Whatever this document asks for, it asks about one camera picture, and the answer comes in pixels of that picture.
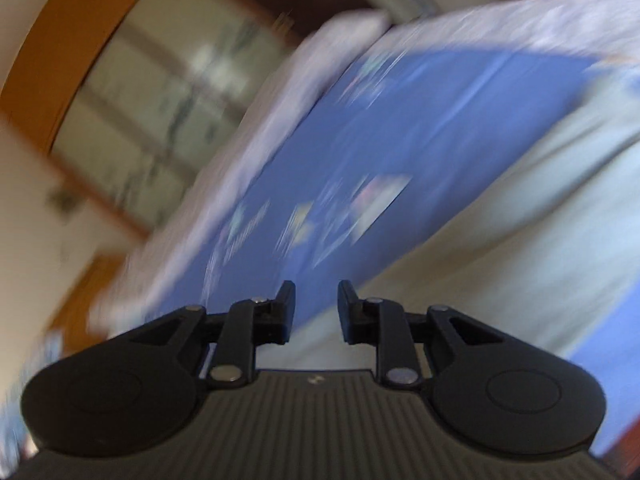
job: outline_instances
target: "frosted glass panel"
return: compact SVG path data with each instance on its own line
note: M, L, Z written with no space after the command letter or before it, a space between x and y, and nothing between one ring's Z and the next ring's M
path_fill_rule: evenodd
M140 0L53 151L117 208L162 225L289 52L235 0Z

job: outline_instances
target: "ribbed black surface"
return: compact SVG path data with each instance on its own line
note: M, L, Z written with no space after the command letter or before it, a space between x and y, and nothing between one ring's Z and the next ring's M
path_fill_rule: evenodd
M370 372L320 375L262 372L249 387L211 394L155 449L114 460L45 451L15 480L614 478L587 454L544 463L481 454L443 431L415 394L381 388Z

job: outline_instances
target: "white blanket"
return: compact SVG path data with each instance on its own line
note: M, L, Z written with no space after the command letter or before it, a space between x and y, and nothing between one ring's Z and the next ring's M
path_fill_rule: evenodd
M629 72L596 80L475 202L360 290L425 312L448 304L567 355L640 274L640 94ZM335 312L267 349L261 366L370 367L339 345Z

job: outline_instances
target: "blue fabric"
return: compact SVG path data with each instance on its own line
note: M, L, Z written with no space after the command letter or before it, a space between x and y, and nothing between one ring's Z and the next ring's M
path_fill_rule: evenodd
M310 320L335 304L338 280L366 282L478 197L575 108L595 61L449 50L355 63L211 234L154 317L190 303L224 311L293 280L295 323ZM380 175L411 181L353 243L354 192ZM290 247L296 207L308 208L308 232L298 230L305 236ZM575 355L609 397L597 452L640 415L640 362L631 357L638 304L640 287Z

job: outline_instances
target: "bed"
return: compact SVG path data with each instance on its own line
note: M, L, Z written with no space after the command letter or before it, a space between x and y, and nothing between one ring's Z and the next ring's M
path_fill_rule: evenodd
M258 364L361 368L374 356L339 343L338 280L414 312L444 299L594 374L603 454L640 416L640 205L585 208L603 186L623 198L640 186L628 178L640 122L619 119L640 81L639 10L523 0L391 30L378 12L335 18L262 88L91 324L115 335L185 304L222 312L293 280L293 340Z

